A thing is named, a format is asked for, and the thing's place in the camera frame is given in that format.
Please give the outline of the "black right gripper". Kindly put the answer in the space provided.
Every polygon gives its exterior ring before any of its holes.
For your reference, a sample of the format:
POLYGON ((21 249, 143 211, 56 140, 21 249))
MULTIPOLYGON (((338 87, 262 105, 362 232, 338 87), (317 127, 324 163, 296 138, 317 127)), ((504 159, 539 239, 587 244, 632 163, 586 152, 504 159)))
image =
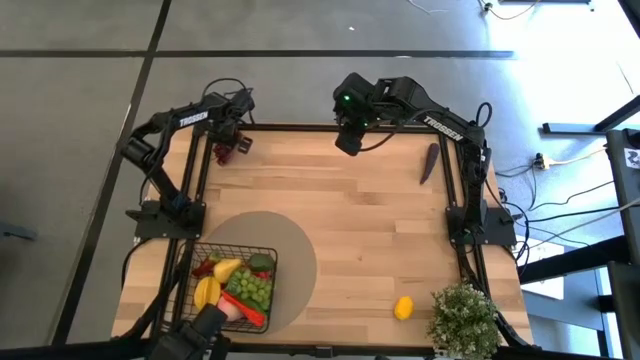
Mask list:
POLYGON ((380 122, 371 103, 375 86, 352 72, 334 89, 335 120, 340 128, 372 128, 380 122))

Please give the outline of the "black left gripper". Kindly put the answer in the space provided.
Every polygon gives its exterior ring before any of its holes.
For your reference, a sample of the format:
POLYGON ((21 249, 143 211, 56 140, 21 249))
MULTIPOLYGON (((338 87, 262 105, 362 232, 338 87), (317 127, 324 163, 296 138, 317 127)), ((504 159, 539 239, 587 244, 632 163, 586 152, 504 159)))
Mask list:
POLYGON ((218 94, 223 100, 221 109, 216 113, 212 125, 212 139, 217 143, 213 153, 217 160, 224 158, 224 146, 219 143, 238 143, 239 153, 248 153, 253 144, 249 137, 243 137, 239 125, 244 123, 243 117, 254 109, 251 89, 240 89, 218 94))

